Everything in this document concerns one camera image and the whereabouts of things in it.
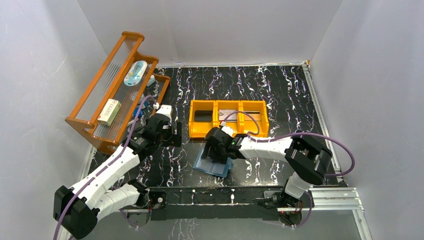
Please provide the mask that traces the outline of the blue card holder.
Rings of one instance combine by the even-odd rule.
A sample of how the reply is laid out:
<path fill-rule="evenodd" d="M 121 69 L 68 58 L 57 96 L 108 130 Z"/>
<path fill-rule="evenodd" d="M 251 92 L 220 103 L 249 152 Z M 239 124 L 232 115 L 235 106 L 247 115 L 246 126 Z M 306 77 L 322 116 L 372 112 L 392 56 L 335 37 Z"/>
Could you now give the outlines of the blue card holder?
<path fill-rule="evenodd" d="M 195 159 L 193 168 L 211 176 L 226 178 L 229 171 L 232 170 L 234 167 L 233 160 L 231 158 L 228 158 L 225 164 L 214 162 L 210 157 L 202 157 L 204 150 L 204 147 L 200 148 L 199 153 Z"/>

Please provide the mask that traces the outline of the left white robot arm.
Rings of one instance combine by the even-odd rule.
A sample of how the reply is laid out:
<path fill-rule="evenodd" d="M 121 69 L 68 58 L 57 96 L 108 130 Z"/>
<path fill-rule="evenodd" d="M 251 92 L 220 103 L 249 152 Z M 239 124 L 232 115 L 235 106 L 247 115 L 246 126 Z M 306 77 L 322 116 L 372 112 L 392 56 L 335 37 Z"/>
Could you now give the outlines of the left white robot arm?
<path fill-rule="evenodd" d="M 59 229 L 64 228 L 76 240 L 85 238 L 107 215 L 127 206 L 146 207 L 150 189 L 137 179 L 113 190 L 112 186 L 142 160 L 152 156 L 160 147 L 180 147 L 182 124 L 172 125 L 170 105 L 161 105 L 133 130 L 116 151 L 98 168 L 71 187 L 61 186 L 54 193 L 53 218 Z"/>

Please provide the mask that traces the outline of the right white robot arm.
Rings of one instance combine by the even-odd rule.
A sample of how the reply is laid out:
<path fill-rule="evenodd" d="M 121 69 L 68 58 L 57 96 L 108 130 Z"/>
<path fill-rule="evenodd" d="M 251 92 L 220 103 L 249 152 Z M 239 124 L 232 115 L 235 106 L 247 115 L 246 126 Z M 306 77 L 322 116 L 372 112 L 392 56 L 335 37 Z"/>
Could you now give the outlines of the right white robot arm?
<path fill-rule="evenodd" d="M 199 152 L 200 160 L 225 164 L 229 159 L 262 158 L 284 161 L 294 173 L 288 178 L 276 208 L 295 207 L 312 186 L 322 185 L 333 153 L 311 132 L 292 133 L 279 137 L 254 137 L 250 133 L 233 135 L 228 126 L 213 127 L 205 136 L 205 145 Z"/>

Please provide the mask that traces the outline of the yellow three-compartment bin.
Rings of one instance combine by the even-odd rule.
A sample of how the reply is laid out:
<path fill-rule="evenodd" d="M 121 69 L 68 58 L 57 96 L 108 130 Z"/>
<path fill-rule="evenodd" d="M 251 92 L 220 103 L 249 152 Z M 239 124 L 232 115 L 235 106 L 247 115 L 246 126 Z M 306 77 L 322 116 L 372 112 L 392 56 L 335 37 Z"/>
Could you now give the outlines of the yellow three-compartment bin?
<path fill-rule="evenodd" d="M 255 137 L 267 137 L 269 134 L 269 118 L 267 105 L 263 100 L 192 100 L 190 102 L 190 114 L 188 120 L 188 134 L 192 139 L 201 139 L 213 127 L 218 127 L 223 121 L 218 119 L 219 109 L 235 109 L 237 122 L 224 121 L 225 125 L 232 128 L 234 134 L 247 134 L 252 132 Z M 195 122 L 196 110 L 213 111 L 213 121 Z M 261 120 L 256 121 L 246 111 L 258 111 Z"/>

